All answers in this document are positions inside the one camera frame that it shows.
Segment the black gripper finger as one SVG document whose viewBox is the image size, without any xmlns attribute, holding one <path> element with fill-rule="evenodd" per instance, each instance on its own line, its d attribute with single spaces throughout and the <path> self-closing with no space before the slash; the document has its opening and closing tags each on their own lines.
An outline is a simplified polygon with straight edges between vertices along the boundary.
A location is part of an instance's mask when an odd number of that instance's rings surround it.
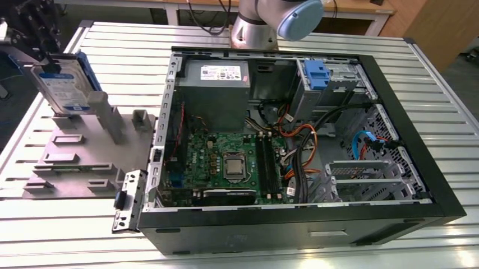
<svg viewBox="0 0 479 269">
<path fill-rule="evenodd" d="M 58 57 L 62 56 L 60 52 L 47 52 L 44 59 L 44 72 L 60 72 L 62 67 L 59 65 Z"/>
</svg>

